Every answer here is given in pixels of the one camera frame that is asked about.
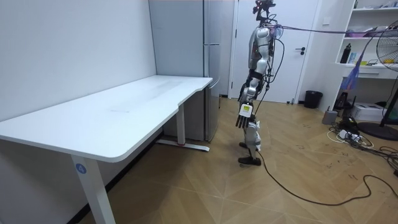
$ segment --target baseboard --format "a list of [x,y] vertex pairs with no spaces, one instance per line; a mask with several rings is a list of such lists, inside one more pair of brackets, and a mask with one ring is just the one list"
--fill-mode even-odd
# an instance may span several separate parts
[[[163,136],[161,132],[153,141],[151,141],[123,170],[121,170],[116,176],[105,186],[106,192],[109,192],[130,170],[137,164],[137,162],[154,146],[157,140]],[[73,217],[67,224],[77,224],[91,211],[88,203]]]

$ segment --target power strip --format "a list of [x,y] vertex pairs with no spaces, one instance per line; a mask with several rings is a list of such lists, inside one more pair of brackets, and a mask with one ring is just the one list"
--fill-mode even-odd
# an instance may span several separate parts
[[361,140],[361,136],[357,135],[357,134],[351,134],[350,132],[347,132],[346,130],[341,130],[340,133],[338,133],[338,136],[341,139],[346,139],[347,137],[349,137],[350,139],[352,139],[353,141],[359,142],[359,140]]

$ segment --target robot leg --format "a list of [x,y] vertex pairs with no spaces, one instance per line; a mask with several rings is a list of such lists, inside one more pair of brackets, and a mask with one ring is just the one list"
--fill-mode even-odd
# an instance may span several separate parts
[[239,163],[261,166],[261,160],[256,156],[256,151],[260,150],[261,146],[261,138],[257,132],[256,123],[250,122],[249,126],[244,129],[244,144],[239,143],[239,145],[248,148],[250,154],[249,157],[239,158]]

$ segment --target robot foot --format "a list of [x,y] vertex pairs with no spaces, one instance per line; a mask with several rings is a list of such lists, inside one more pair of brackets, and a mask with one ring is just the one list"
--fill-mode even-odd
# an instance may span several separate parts
[[246,145],[246,143],[244,143],[244,142],[239,142],[239,146],[241,146],[245,149],[248,149],[248,145]]
[[260,158],[253,159],[251,156],[239,158],[238,162],[241,164],[246,164],[246,165],[261,166]]

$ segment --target desk foot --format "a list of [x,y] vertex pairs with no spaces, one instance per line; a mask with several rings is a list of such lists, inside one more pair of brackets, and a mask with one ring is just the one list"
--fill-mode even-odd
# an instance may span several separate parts
[[97,224],[115,224],[97,161],[73,155],[72,160],[95,222]]
[[210,150],[210,148],[206,147],[206,146],[198,146],[198,145],[194,145],[194,144],[179,145],[175,141],[168,141],[168,140],[163,140],[163,139],[158,140],[156,143],[166,144],[166,145],[169,145],[169,146],[187,147],[187,148],[190,148],[190,149],[196,149],[196,150],[201,150],[201,151],[206,151],[206,152],[208,152]]

